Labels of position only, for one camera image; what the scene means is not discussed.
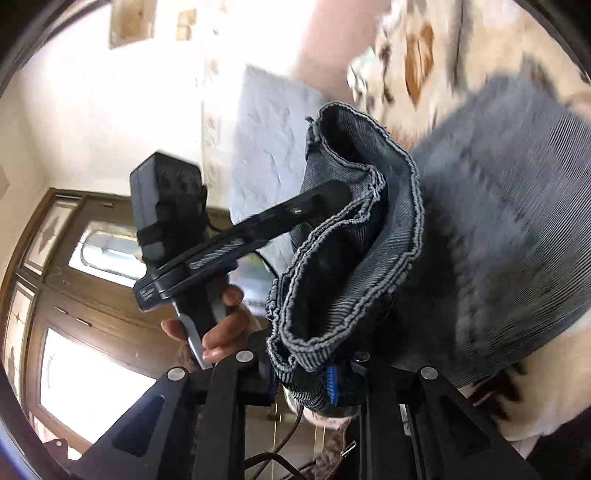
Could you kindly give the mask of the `person's left hand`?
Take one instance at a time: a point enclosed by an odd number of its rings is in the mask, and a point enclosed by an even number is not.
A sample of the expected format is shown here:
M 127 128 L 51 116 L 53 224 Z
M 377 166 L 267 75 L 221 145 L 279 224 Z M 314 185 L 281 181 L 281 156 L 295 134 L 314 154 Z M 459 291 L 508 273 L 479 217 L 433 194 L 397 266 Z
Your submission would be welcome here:
M 263 329 L 259 317 L 253 316 L 249 308 L 242 303 L 242 289 L 229 285 L 221 299 L 229 313 L 204 336 L 201 342 L 204 348 L 202 359 L 213 364 L 244 349 L 249 336 Z M 165 319 L 160 322 L 160 327 L 169 338 L 181 344 L 175 364 L 190 372 L 199 370 L 200 365 L 190 351 L 181 322 L 177 319 Z

